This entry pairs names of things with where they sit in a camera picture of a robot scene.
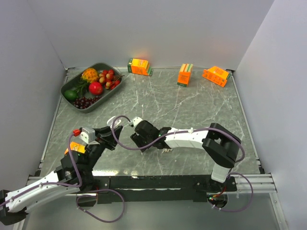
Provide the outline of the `white earbud charging case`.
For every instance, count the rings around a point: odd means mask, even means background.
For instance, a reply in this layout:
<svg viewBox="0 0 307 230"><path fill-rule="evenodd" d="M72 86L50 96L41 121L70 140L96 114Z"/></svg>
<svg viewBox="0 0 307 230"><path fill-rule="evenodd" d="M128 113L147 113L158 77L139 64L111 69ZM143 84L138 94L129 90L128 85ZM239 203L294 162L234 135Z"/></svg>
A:
<svg viewBox="0 0 307 230"><path fill-rule="evenodd" d="M108 119L106 124L109 127L116 128L121 124L121 119L120 118L116 119L116 116L113 116Z"/></svg>

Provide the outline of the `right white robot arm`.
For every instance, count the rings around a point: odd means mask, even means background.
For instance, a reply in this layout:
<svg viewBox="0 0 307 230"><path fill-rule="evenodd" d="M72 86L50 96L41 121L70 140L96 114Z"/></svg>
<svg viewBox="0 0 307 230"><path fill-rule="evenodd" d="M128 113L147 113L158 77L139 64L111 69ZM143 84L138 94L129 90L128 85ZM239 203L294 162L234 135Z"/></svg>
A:
<svg viewBox="0 0 307 230"><path fill-rule="evenodd" d="M177 129L174 127L156 128L140 117L133 118L131 126L135 133L132 141L146 151L151 146L169 151L174 148L193 148L205 150L214 161L209 179L210 187L220 191L226 186L226 178L234 167L241 140L218 123L200 129Z"/></svg>

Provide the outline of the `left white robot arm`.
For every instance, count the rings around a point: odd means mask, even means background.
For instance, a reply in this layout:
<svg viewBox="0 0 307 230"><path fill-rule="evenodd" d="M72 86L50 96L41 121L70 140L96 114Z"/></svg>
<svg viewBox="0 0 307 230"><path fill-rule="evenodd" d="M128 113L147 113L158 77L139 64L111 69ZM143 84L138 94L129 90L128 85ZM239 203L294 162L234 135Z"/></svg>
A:
<svg viewBox="0 0 307 230"><path fill-rule="evenodd" d="M24 220L34 208L67 194L91 192L95 186L93 168L104 150L114 150L122 131L106 126L90 129L91 143L84 153L68 147L61 165L40 180L15 191L0 192L0 221L8 226Z"/></svg>

